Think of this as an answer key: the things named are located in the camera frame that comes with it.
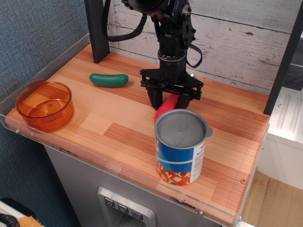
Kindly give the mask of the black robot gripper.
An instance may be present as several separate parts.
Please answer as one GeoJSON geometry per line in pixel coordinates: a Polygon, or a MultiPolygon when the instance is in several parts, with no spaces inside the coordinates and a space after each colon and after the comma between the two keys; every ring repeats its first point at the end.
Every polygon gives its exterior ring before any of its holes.
{"type": "MultiPolygon", "coordinates": [[[[188,73],[186,71],[187,63],[185,56],[170,57],[167,55],[160,55],[159,60],[160,67],[158,69],[142,69],[140,71],[142,76],[141,86],[147,89],[150,103],[156,110],[163,104],[163,86],[149,85],[150,80],[154,79],[169,85],[197,87],[195,82],[186,81],[188,73]]],[[[186,109],[190,101],[190,95],[179,95],[177,108],[186,109]]]]}

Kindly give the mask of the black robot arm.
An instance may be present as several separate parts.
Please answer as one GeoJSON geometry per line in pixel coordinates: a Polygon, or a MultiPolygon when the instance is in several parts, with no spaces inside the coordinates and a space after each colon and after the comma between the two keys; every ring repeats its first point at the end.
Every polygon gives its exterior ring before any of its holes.
{"type": "Polygon", "coordinates": [[[191,23],[191,7],[187,0],[124,0],[129,8],[150,16],[159,42],[158,69],[143,69],[141,86],[146,87],[150,103],[159,109],[163,93],[177,95],[177,108],[185,109],[193,99],[201,98],[203,82],[190,76],[189,48],[201,52],[192,45],[196,30],[191,23]]]}

